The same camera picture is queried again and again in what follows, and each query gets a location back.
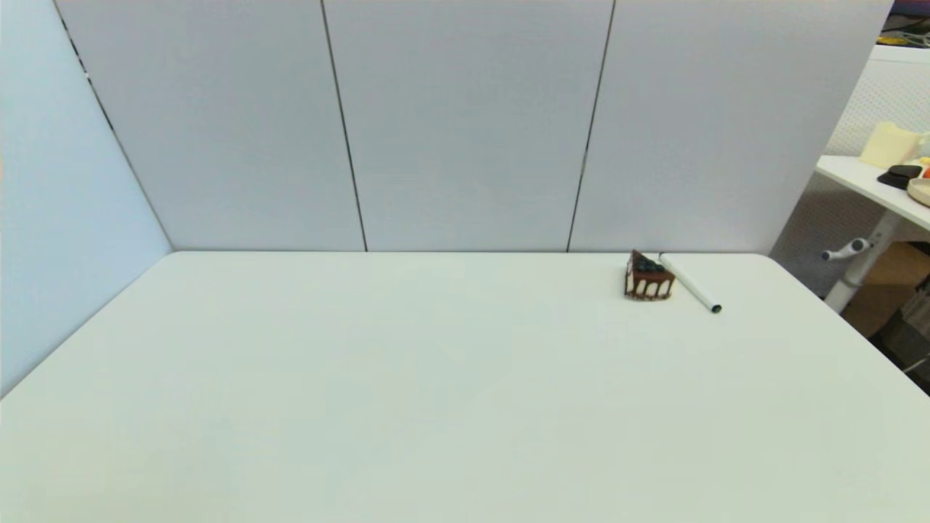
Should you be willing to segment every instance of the black object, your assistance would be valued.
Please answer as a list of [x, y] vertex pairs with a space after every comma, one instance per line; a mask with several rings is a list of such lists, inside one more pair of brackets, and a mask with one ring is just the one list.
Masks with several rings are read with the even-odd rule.
[[918, 166], [891, 166], [878, 181], [898, 189], [908, 190], [908, 182], [920, 176], [923, 168]]

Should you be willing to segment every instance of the white shelf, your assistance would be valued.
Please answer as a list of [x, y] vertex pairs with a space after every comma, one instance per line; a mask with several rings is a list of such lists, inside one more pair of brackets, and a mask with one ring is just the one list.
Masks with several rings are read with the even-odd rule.
[[930, 49], [916, 47], [875, 46], [869, 60], [904, 61], [930, 65]]
[[854, 156], [821, 156], [817, 172], [930, 231], [930, 208], [914, 201], [907, 191], [876, 180], [885, 169]]

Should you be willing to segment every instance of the white pegboard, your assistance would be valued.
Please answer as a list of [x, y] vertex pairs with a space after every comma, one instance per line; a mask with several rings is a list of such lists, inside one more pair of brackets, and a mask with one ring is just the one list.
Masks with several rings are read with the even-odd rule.
[[[915, 52], [930, 55], [930, 50]], [[930, 63], [869, 60], [824, 154], [858, 156], [883, 121], [930, 131]], [[930, 145], [923, 152], [930, 154]]]
[[[824, 154], [858, 156], [875, 124], [892, 121], [930, 131], [930, 50], [876, 47]], [[924, 147], [930, 154], [930, 147]], [[818, 295], [826, 295], [849, 261], [826, 262], [825, 248], [867, 236], [883, 208], [839, 183], [814, 175], [770, 256]], [[924, 240], [923, 229], [902, 224], [896, 240]]]

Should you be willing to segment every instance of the white wall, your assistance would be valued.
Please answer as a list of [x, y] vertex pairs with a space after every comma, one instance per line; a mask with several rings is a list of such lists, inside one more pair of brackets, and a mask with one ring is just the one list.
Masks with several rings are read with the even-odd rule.
[[766, 253], [890, 0], [622, 0], [572, 250]]
[[326, 0], [372, 250], [565, 250], [609, 0]]
[[2, 388], [170, 251], [51, 0], [5, 0]]
[[362, 250], [319, 0], [68, 0], [177, 248]]

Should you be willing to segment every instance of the panel seam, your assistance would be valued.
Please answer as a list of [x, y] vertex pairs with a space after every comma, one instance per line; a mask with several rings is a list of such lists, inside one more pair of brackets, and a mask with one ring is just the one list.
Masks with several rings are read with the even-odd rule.
[[368, 252], [368, 240], [365, 237], [365, 220], [362, 219], [362, 201], [358, 196], [358, 183], [355, 181], [355, 164], [352, 162], [352, 147], [349, 145], [349, 128], [346, 115], [342, 110], [342, 94], [339, 91], [339, 77], [336, 75], [336, 59], [333, 57], [333, 43], [329, 37], [329, 20], [326, 18], [326, 1], [320, 0], [320, 12], [323, 15], [323, 31], [326, 35], [326, 49], [329, 51], [329, 65], [333, 69], [333, 85], [336, 86], [336, 101], [339, 103], [339, 119], [342, 122], [342, 138], [346, 144], [346, 156], [349, 158], [349, 173], [352, 175], [352, 190], [355, 192], [355, 208], [358, 210], [358, 226], [362, 230], [362, 246]]
[[119, 139], [119, 135], [116, 134], [116, 129], [113, 127], [113, 121], [110, 120], [110, 116], [107, 114], [106, 108], [103, 107], [103, 102], [100, 101], [100, 94], [97, 93], [97, 88], [94, 87], [94, 82], [90, 79], [90, 74], [87, 72], [87, 67], [85, 67], [84, 61], [81, 59], [81, 53], [77, 52], [77, 45], [74, 43], [74, 39], [71, 37], [71, 32], [68, 30], [67, 22], [64, 21], [64, 17], [61, 15], [61, 9], [59, 8], [58, 0], [53, 0], [52, 5], [55, 6], [55, 12], [58, 13], [59, 20], [61, 20], [61, 27], [64, 28], [64, 33], [68, 37], [68, 41], [71, 43], [71, 49], [74, 51], [74, 56], [77, 58], [77, 62], [80, 64], [81, 70], [84, 72], [84, 78], [86, 78], [87, 84], [90, 86], [90, 92], [94, 93], [94, 100], [97, 101], [97, 106], [100, 107], [100, 112], [103, 113], [103, 118], [106, 120], [107, 126], [110, 127], [110, 132], [113, 134], [113, 139], [116, 140], [116, 145], [119, 147], [120, 153], [123, 155], [123, 158], [126, 160], [126, 164], [129, 166], [129, 172], [132, 173], [132, 177], [136, 180], [136, 185], [139, 186], [139, 190], [142, 192], [142, 197], [145, 198], [145, 203], [149, 206], [149, 210], [155, 217], [155, 222], [158, 223], [158, 228], [161, 229], [162, 235], [165, 237], [165, 240], [168, 242], [168, 246], [171, 248], [171, 252], [176, 252], [178, 248], [175, 247], [174, 241], [171, 240], [171, 236], [165, 229], [165, 224], [162, 223], [161, 217], [158, 216], [158, 212], [155, 211], [155, 207], [152, 205], [152, 199], [145, 191], [145, 186], [142, 185], [139, 174], [136, 173], [136, 168], [132, 165], [132, 160], [129, 159], [129, 155], [126, 153], [126, 147], [123, 146], [123, 143]]
[[581, 158], [581, 172], [578, 174], [578, 190], [575, 192], [575, 208], [572, 210], [572, 223], [568, 228], [568, 243], [565, 245], [565, 252], [570, 252], [572, 248], [572, 234], [575, 232], [575, 218], [578, 215], [578, 201], [581, 198], [581, 183], [584, 181], [584, 171], [588, 166], [588, 151], [591, 148], [591, 132], [594, 130], [594, 115], [597, 113], [597, 101], [601, 96], [601, 81], [604, 79], [604, 67], [607, 64], [607, 47], [610, 45], [610, 33], [614, 29], [614, 13], [616, 11], [617, 0], [614, 0], [610, 6], [610, 18], [607, 21], [607, 36], [604, 39], [604, 53], [601, 55], [601, 72], [597, 75], [597, 88], [594, 90], [594, 105], [591, 107], [591, 122], [588, 124], [588, 139], [584, 144], [584, 156]]

